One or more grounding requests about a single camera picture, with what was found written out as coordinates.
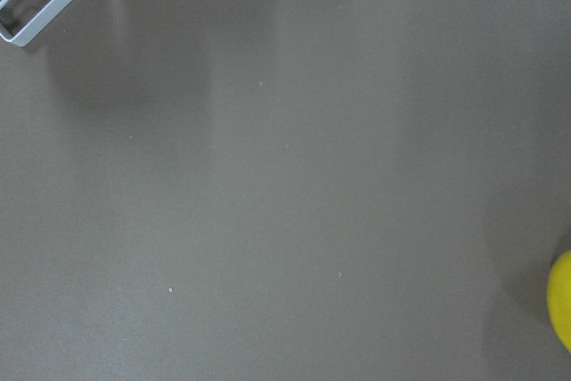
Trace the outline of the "yellow lemon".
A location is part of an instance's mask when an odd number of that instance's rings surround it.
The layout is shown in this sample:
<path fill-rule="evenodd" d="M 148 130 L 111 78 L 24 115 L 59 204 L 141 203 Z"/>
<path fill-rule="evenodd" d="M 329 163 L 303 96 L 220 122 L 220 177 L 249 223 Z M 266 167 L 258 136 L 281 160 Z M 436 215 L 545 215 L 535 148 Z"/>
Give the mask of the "yellow lemon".
<path fill-rule="evenodd" d="M 546 299 L 550 323 L 559 341 L 570 352 L 570 251 L 562 253 L 552 264 Z"/>

